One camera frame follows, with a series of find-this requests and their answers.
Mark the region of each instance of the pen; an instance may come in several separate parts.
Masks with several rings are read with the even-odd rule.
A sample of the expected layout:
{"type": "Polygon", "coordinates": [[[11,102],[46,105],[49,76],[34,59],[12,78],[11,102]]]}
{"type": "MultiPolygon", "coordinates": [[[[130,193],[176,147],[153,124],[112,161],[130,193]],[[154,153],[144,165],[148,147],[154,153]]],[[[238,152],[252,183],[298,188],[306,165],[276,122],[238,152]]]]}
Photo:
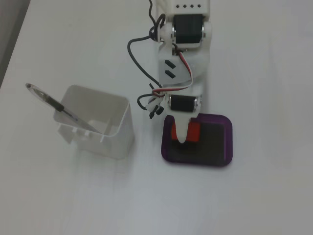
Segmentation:
{"type": "Polygon", "coordinates": [[[40,88],[30,84],[26,83],[27,89],[36,96],[40,101],[49,104],[52,106],[56,111],[62,112],[65,116],[67,116],[69,119],[74,121],[77,125],[80,127],[87,129],[89,131],[93,131],[96,133],[100,133],[97,129],[89,125],[84,120],[80,119],[76,114],[74,114],[72,111],[70,111],[68,108],[66,108],[64,105],[60,104],[58,101],[53,99],[51,96],[47,95],[45,92],[43,92],[40,88]]]}

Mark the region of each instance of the white surface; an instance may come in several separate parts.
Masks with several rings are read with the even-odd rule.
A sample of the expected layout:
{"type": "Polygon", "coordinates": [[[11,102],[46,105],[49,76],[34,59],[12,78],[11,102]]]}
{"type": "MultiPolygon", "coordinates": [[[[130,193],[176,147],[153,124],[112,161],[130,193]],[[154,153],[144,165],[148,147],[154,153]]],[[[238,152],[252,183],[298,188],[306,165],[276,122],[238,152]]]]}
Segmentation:
{"type": "Polygon", "coordinates": [[[61,102],[87,124],[99,130],[81,128],[78,123],[54,111],[54,120],[60,125],[58,133],[80,151],[124,159],[134,142],[130,103],[127,98],[76,85],[70,86],[61,102]]]}
{"type": "MultiPolygon", "coordinates": [[[[222,169],[166,163],[163,119],[136,104],[150,88],[126,44],[148,34],[148,8],[145,0],[32,0],[0,90],[0,234],[309,234],[313,2],[212,0],[204,106],[234,127],[233,162],[222,169]],[[56,99],[72,84],[129,98],[131,156],[75,152],[26,82],[56,99]]],[[[133,46],[151,74],[153,44],[133,46]]]]}

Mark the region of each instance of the red block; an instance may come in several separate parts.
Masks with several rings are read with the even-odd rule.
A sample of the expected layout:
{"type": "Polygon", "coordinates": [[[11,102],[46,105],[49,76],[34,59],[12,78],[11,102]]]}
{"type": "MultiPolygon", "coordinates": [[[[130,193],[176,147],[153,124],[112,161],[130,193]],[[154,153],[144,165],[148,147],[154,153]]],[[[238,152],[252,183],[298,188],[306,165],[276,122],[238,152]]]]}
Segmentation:
{"type": "MultiPolygon", "coordinates": [[[[200,123],[198,122],[190,122],[188,125],[188,132],[186,141],[190,142],[198,142],[200,138],[200,123]]],[[[172,126],[172,139],[178,140],[176,135],[176,125],[175,122],[172,126]]]]}

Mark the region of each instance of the purple tray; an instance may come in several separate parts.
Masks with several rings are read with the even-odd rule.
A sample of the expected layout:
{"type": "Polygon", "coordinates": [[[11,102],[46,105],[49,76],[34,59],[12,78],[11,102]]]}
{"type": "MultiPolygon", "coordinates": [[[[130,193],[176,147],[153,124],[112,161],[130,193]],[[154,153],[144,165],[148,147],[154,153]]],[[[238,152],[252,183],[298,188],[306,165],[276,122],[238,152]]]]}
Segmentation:
{"type": "Polygon", "coordinates": [[[228,165],[233,158],[232,124],[222,115],[199,114],[192,122],[201,124],[200,140],[183,144],[172,140],[174,117],[164,121],[161,153],[172,163],[196,165],[228,165]]]}

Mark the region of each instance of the white plastic box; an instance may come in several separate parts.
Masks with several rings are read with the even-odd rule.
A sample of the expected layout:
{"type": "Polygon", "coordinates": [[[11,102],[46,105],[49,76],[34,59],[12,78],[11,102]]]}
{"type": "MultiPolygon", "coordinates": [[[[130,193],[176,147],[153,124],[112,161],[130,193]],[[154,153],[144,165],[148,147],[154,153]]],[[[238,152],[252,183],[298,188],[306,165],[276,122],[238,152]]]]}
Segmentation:
{"type": "Polygon", "coordinates": [[[70,86],[61,103],[102,134],[85,130],[60,112],[54,120],[58,132],[68,142],[74,141],[80,150],[112,158],[125,158],[134,141],[130,103],[127,98],[70,86]]]}

